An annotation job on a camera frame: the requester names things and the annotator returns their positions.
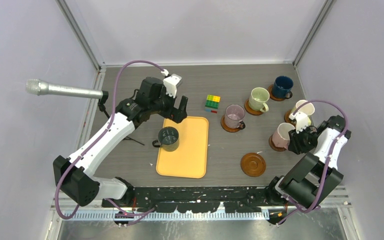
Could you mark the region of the pink white mug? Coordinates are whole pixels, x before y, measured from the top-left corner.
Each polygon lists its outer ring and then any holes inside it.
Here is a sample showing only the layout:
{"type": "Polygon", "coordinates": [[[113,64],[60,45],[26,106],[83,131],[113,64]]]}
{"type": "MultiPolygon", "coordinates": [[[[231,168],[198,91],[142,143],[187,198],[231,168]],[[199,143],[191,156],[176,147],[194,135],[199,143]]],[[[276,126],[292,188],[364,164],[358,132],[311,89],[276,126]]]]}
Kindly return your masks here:
{"type": "Polygon", "coordinates": [[[276,149],[287,149],[290,143],[290,131],[296,128],[291,123],[281,123],[271,137],[271,143],[276,149]]]}

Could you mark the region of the brown wooden coaster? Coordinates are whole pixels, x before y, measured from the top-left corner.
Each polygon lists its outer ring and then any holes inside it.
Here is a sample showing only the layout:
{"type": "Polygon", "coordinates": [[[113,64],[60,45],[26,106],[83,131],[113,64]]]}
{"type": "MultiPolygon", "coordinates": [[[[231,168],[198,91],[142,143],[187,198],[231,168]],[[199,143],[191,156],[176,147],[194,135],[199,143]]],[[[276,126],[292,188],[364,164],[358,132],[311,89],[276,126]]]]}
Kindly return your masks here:
{"type": "Polygon", "coordinates": [[[225,123],[225,116],[222,116],[222,118],[221,118],[221,120],[220,120],[220,124],[221,124],[221,127],[222,127],[225,131],[227,131],[227,132],[229,132],[229,133],[236,133],[236,132],[239,132],[239,131],[243,130],[243,129],[246,127],[246,125],[245,125],[245,123],[244,123],[243,121],[240,121],[240,122],[239,122],[239,127],[237,127],[237,128],[230,128],[230,127],[228,127],[228,126],[226,125],[226,123],[225,123]]]}
{"type": "Polygon", "coordinates": [[[284,101],[286,99],[285,97],[281,96],[282,92],[279,91],[279,89],[274,84],[271,84],[268,87],[268,92],[269,92],[270,98],[274,101],[281,102],[281,101],[284,101]]]}
{"type": "Polygon", "coordinates": [[[284,114],[284,121],[285,121],[286,123],[289,123],[289,124],[292,124],[292,125],[295,126],[295,125],[296,125],[296,122],[295,122],[294,120],[291,120],[291,119],[289,118],[291,112],[292,112],[292,110],[290,109],[289,111],[287,111],[287,112],[284,114]]]}
{"type": "Polygon", "coordinates": [[[246,102],[244,103],[244,109],[247,113],[253,116],[260,116],[263,114],[262,111],[259,110],[253,110],[250,105],[249,105],[249,100],[247,99],[246,102]]]}
{"type": "Polygon", "coordinates": [[[259,177],[266,171],[265,159],[254,152],[245,154],[240,161],[241,170],[249,177],[259,177]]]}

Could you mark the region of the cream yellow mug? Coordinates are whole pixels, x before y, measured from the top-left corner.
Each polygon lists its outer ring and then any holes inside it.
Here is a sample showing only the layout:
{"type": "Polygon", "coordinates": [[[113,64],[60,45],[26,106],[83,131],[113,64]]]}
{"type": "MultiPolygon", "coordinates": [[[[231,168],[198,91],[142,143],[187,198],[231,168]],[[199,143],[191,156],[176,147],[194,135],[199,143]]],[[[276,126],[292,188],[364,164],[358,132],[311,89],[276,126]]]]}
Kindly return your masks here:
{"type": "Polygon", "coordinates": [[[301,99],[301,100],[297,101],[295,103],[294,107],[290,110],[290,113],[288,115],[288,119],[291,120],[294,123],[295,120],[291,119],[292,114],[295,112],[295,110],[297,108],[299,108],[301,105],[304,104],[304,106],[302,106],[298,111],[307,115],[307,122],[308,122],[308,125],[310,126],[312,124],[312,121],[311,121],[310,117],[315,112],[315,107],[314,107],[314,105],[312,103],[307,103],[307,102],[308,101],[305,100],[305,99],[301,99]]]}

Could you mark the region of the dark walnut coaster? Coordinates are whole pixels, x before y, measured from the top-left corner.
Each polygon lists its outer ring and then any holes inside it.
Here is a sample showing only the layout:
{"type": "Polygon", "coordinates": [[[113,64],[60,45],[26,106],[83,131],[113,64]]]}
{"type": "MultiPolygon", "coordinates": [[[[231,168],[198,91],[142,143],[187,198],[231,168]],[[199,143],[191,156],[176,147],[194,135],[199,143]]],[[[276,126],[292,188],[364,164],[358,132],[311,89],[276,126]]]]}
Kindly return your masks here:
{"type": "Polygon", "coordinates": [[[274,151],[277,151],[277,152],[284,152],[284,151],[287,150],[287,149],[284,148],[284,147],[277,147],[277,146],[275,146],[275,144],[274,144],[274,142],[273,142],[273,135],[271,135],[271,136],[269,137],[268,142],[269,142],[269,146],[270,146],[274,151]]]}

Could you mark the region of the dark green mug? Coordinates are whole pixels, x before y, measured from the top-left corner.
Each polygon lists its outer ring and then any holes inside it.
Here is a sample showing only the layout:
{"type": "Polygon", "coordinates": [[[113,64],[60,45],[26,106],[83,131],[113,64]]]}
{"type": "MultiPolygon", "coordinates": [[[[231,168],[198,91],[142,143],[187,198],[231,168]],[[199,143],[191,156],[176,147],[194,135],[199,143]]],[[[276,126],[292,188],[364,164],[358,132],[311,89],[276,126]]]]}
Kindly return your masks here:
{"type": "Polygon", "coordinates": [[[158,132],[157,139],[152,142],[152,146],[167,152],[173,152],[179,147],[179,138],[179,132],[176,128],[172,126],[163,127],[158,132]]]}

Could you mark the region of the navy blue mug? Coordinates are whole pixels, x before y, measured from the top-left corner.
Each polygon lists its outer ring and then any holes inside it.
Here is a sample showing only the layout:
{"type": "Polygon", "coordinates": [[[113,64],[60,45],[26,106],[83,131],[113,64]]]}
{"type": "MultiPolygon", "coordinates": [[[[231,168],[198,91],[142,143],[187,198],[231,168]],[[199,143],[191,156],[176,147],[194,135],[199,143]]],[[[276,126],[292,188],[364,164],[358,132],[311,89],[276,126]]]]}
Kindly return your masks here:
{"type": "Polygon", "coordinates": [[[278,76],[273,83],[271,93],[276,99],[290,99],[293,96],[293,80],[288,76],[278,76]]]}

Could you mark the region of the yellow tray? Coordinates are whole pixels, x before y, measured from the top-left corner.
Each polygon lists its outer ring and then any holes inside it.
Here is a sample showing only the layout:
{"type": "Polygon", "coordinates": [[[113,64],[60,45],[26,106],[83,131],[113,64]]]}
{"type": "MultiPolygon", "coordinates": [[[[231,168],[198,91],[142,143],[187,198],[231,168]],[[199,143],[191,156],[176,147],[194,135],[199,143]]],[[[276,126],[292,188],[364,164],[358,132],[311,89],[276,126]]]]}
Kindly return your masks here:
{"type": "Polygon", "coordinates": [[[201,116],[188,116],[181,123],[165,119],[163,127],[179,133],[179,146],[174,151],[160,149],[156,172],[161,176],[200,179],[206,174],[209,121],[201,116]]]}

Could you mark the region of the light green mug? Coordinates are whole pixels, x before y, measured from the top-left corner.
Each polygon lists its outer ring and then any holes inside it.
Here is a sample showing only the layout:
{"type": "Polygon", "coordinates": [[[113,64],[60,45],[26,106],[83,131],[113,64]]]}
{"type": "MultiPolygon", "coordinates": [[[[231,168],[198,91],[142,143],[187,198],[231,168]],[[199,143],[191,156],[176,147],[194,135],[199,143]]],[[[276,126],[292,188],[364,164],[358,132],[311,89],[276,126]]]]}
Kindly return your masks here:
{"type": "Polygon", "coordinates": [[[256,87],[251,91],[248,99],[248,105],[253,111],[266,113],[269,111],[269,106],[267,104],[269,99],[270,93],[267,89],[263,87],[256,87]]]}

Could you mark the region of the mauve mug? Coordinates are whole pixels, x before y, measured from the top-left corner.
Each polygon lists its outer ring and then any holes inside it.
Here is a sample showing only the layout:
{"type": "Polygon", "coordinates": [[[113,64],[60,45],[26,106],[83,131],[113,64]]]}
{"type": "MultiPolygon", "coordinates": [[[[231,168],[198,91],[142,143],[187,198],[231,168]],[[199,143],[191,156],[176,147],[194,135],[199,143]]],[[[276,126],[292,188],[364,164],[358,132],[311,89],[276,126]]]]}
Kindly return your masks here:
{"type": "Polygon", "coordinates": [[[229,105],[224,114],[222,123],[232,130],[243,130],[246,125],[244,123],[245,110],[238,104],[229,105]]]}

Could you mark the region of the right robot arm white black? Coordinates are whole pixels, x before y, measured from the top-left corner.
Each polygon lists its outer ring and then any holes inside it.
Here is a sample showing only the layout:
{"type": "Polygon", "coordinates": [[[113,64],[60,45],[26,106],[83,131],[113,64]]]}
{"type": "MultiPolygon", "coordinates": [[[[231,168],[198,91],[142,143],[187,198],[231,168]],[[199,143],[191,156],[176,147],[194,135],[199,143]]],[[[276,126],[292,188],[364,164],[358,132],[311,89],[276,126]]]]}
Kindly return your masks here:
{"type": "Polygon", "coordinates": [[[271,205],[295,202],[305,209],[320,204],[343,180],[337,159],[350,137],[351,131],[346,129],[346,121],[340,115],[302,131],[290,123],[281,123],[269,143],[275,149],[303,157],[286,175],[270,182],[265,188],[266,201],[271,205]]]}

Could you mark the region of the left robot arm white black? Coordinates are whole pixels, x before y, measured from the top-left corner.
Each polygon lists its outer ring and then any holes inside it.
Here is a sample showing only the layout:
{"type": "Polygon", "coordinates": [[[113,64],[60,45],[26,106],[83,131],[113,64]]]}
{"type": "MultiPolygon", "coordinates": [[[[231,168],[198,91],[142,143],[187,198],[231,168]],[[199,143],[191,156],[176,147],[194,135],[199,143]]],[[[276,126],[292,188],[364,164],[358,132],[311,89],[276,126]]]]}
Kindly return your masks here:
{"type": "Polygon", "coordinates": [[[96,177],[95,172],[107,155],[151,115],[158,114],[175,123],[187,117],[186,96],[178,107],[174,106],[181,79],[176,74],[163,80],[146,77],[135,97],[122,100],[115,114],[88,142],[69,157],[58,156],[54,160],[58,188],[81,207],[95,199],[114,199],[121,207],[128,207],[134,199],[129,184],[120,177],[96,177]]]}

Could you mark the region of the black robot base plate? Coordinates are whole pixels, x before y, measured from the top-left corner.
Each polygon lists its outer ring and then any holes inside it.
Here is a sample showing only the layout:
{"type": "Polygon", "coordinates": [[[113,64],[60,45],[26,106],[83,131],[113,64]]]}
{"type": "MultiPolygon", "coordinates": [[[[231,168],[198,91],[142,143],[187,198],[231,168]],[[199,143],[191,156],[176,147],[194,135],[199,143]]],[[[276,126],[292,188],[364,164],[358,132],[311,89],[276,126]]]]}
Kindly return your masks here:
{"type": "Polygon", "coordinates": [[[103,207],[134,207],[140,213],[256,213],[262,207],[284,208],[286,200],[263,186],[129,187],[121,199],[102,201],[103,207]]]}

